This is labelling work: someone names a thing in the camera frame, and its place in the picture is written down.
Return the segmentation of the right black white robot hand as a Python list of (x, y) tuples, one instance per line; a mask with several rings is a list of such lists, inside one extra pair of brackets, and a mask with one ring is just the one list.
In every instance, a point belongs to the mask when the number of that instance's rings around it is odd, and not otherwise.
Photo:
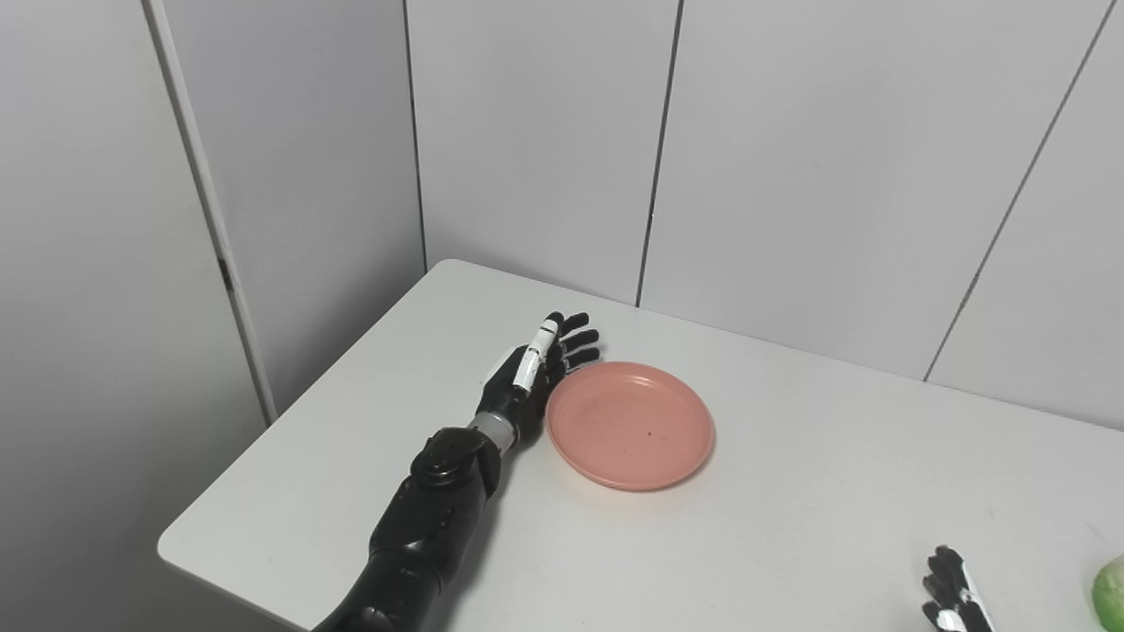
[(930, 596), (922, 605), (935, 631), (995, 631), (963, 557), (948, 545), (927, 558), (930, 572), (922, 586)]

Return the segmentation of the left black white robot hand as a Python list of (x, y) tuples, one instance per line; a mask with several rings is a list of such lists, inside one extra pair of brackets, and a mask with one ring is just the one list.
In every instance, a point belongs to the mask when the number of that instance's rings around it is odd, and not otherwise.
[(515, 347), (483, 383), (470, 427), (491, 440), (502, 455), (531, 441), (558, 385), (601, 360), (600, 340), (601, 332), (590, 326), (589, 313), (566, 317), (550, 313), (531, 343)]

